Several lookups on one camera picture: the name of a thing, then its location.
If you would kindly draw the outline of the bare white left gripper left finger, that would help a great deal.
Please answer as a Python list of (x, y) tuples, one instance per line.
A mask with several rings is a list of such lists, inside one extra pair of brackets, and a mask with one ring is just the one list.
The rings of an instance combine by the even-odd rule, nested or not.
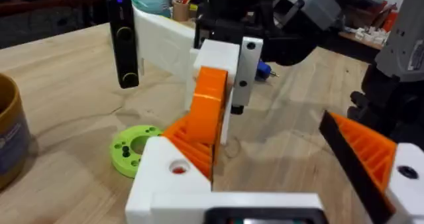
[(152, 223), (150, 208), (155, 194), (210, 191), (211, 182), (169, 139), (151, 137), (125, 206), (126, 221)]

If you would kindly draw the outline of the white orange left gripper right finger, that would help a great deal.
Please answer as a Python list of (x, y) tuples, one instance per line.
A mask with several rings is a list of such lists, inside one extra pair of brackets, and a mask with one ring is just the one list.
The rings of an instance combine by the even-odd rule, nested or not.
[(325, 111), (319, 131), (368, 214), (369, 223), (423, 222), (423, 150), (394, 142), (342, 115)]

